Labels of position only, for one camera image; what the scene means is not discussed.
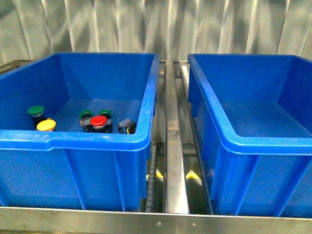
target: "corrugated metal wall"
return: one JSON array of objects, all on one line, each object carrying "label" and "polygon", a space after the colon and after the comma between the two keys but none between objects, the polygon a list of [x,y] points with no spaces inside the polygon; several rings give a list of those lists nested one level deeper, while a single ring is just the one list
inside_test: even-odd
[{"label": "corrugated metal wall", "polygon": [[58,51],[312,59],[311,9],[311,0],[1,0],[0,64]]}]

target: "metal panel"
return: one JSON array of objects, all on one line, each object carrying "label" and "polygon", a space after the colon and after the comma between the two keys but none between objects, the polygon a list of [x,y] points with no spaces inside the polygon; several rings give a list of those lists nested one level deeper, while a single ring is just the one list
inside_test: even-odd
[{"label": "metal panel", "polygon": [[2,0],[0,64],[59,51],[310,58],[310,9],[310,0]]},{"label": "metal panel", "polygon": [[4,230],[16,230],[103,234],[307,234],[312,232],[312,221],[301,218],[0,208],[0,230],[2,233],[6,233]]}]

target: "metal rail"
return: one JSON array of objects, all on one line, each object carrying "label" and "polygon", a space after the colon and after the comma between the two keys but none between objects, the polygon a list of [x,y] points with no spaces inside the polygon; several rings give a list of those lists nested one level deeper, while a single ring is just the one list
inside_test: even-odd
[{"label": "metal rail", "polygon": [[166,62],[166,213],[188,214],[173,62]]},{"label": "metal rail", "polygon": [[16,232],[102,234],[294,234],[312,233],[302,218],[153,214],[0,208],[0,229]]}]

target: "yellow push button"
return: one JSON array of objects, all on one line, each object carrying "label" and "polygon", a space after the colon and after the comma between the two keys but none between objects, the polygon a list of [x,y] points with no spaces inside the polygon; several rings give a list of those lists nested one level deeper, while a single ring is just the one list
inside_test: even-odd
[{"label": "yellow push button", "polygon": [[37,125],[37,130],[38,131],[48,131],[48,132],[51,132],[55,129],[55,126],[56,126],[56,122],[52,119],[47,119],[47,120],[44,120],[42,122],[40,122],[38,125]]}]

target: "blue plastic bin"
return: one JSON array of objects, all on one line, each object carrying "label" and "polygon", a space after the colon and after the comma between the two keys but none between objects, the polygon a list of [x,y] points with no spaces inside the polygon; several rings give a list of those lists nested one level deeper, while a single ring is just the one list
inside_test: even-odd
[{"label": "blue plastic bin", "polygon": [[[61,53],[0,76],[0,204],[137,211],[159,56]],[[27,109],[44,106],[56,132],[34,131]],[[79,113],[112,111],[112,134],[84,133]],[[133,135],[118,134],[124,118]]]},{"label": "blue plastic bin", "polygon": [[312,217],[312,62],[189,55],[189,102],[215,212]]}]

